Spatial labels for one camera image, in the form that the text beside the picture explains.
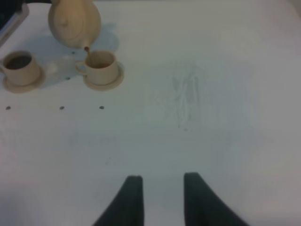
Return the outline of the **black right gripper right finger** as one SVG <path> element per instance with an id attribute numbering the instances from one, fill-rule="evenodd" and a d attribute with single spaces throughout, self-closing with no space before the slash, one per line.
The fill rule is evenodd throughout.
<path id="1" fill-rule="evenodd" d="M 186 226 L 246 226 L 196 172 L 184 174 Z"/>

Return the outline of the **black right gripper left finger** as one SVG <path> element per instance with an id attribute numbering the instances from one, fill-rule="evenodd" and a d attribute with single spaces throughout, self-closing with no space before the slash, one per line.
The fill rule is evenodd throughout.
<path id="1" fill-rule="evenodd" d="M 143 178 L 128 176 L 95 226 L 143 225 Z"/>

